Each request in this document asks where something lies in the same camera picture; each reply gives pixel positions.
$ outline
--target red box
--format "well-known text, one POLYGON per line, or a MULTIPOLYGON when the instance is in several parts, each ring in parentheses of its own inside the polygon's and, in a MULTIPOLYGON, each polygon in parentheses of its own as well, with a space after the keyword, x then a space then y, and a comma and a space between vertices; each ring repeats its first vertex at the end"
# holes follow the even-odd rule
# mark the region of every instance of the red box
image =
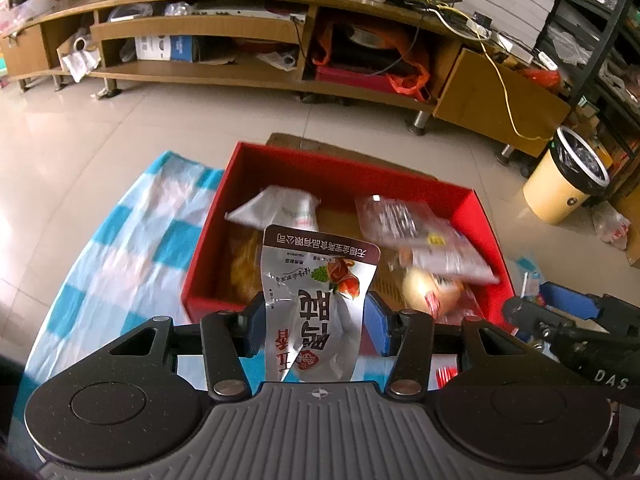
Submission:
POLYGON ((271 184, 304 189, 322 206, 355 212, 357 196, 380 194, 401 200, 424 201, 464 233, 500 277, 500 283, 473 287, 484 316, 510 330, 502 304, 514 296, 494 232, 472 189, 433 177, 341 160, 318 153, 239 142, 231 157, 205 221, 182 289, 182 303, 193 322, 210 312, 241 310, 244 305, 215 298, 230 223, 225 213, 247 202, 271 184))
POLYGON ((321 65, 316 67, 316 81, 327 81, 329 83, 357 86, 359 88, 385 92, 387 94, 396 93, 386 75, 366 75, 360 72, 345 70, 343 68, 335 68, 333 66, 321 65))

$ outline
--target yellow cable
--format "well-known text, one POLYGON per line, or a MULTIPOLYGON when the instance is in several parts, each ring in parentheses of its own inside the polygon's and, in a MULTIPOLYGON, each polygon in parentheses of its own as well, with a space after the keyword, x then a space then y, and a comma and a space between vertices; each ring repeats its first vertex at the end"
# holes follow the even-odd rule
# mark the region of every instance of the yellow cable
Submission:
MULTIPOLYGON (((440 4, 436 2, 436 7, 438 7, 438 9, 441 10, 448 10, 450 12, 455 12, 457 14, 459 14, 460 16, 463 16, 464 18, 466 18, 467 20, 470 20, 471 18, 465 14, 464 12, 462 12, 459 9, 456 9, 455 7, 451 7, 449 5, 446 4, 440 4)), ((543 140, 545 142, 549 142, 552 139, 545 139, 543 137, 527 137, 524 136, 523 134, 521 134, 517 127, 515 122, 513 121, 513 114, 511 113, 511 105, 509 102, 509 93, 507 92, 507 86, 504 84, 504 80, 502 79, 502 74, 500 73, 500 69, 498 69, 498 66, 496 65, 496 63, 494 62, 493 59, 491 59, 491 57, 489 56, 488 52, 486 51, 486 47, 484 46, 484 42, 482 41, 482 37, 480 36, 480 33, 478 32, 478 30, 476 29, 476 35, 478 36, 478 41, 480 43, 480 45, 482 46, 482 51, 484 52, 484 55, 486 56, 486 58, 489 60, 489 62, 492 64, 492 66, 495 69, 495 73, 497 73, 498 75, 498 79, 500 79, 500 84, 502 85, 502 90, 504 90, 504 103, 507 105, 507 112, 509 113, 509 120, 511 121, 511 127, 513 128, 513 131, 515 132, 515 134, 520 137, 521 139, 525 139, 525 140, 543 140)))

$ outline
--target red bag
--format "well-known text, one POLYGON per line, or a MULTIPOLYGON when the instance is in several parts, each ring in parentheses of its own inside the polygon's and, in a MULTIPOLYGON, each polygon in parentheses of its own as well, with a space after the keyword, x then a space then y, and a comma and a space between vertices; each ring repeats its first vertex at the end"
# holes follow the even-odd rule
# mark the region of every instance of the red bag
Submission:
POLYGON ((324 50, 322 59, 314 59, 316 65, 326 65, 331 59, 332 37, 334 34, 334 25, 337 23, 349 23, 354 27, 361 28, 367 32, 377 34, 385 41, 389 48, 395 48, 402 56, 405 62, 415 66, 420 72, 418 75, 399 76, 393 74, 385 74, 389 79, 394 90, 403 95, 414 97, 418 101, 424 102, 422 89, 427 84, 430 74, 427 70, 429 66, 429 54, 424 45, 419 41, 409 50, 412 44, 412 38, 404 30, 399 23, 387 22, 374 18, 373 16, 364 16, 360 14, 335 12, 328 16, 321 16, 318 19, 316 27, 316 40, 320 47, 324 50))
POLYGON ((525 68, 518 73, 537 85, 549 91, 557 92, 562 84, 562 78, 558 70, 539 70, 537 68, 525 68))

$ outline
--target blue checkered cloth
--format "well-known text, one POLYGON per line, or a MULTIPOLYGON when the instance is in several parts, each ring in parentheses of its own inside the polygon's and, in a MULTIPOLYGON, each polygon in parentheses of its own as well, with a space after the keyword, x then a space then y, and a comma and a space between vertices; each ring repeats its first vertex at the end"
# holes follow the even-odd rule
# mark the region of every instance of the blue checkered cloth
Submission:
MULTIPOLYGON (((223 170, 163 153, 127 191, 69 271, 27 361, 14 405, 9 453, 42 463, 24 425, 33 391, 54 375, 153 316, 188 324, 180 293, 223 170)), ((359 360, 354 380, 382 384, 392 362, 359 360)), ((255 391, 264 354, 242 359, 255 391)), ((178 374, 206 390, 202 356, 180 356, 178 374)))

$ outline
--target trash can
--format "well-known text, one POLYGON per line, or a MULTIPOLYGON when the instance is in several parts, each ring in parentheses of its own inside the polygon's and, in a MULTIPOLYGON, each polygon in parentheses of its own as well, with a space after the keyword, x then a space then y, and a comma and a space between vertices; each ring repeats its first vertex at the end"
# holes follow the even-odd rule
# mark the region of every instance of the trash can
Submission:
POLYGON ((522 192, 538 218, 557 224, 608 185, 609 174, 598 155, 573 130, 560 126, 522 192))

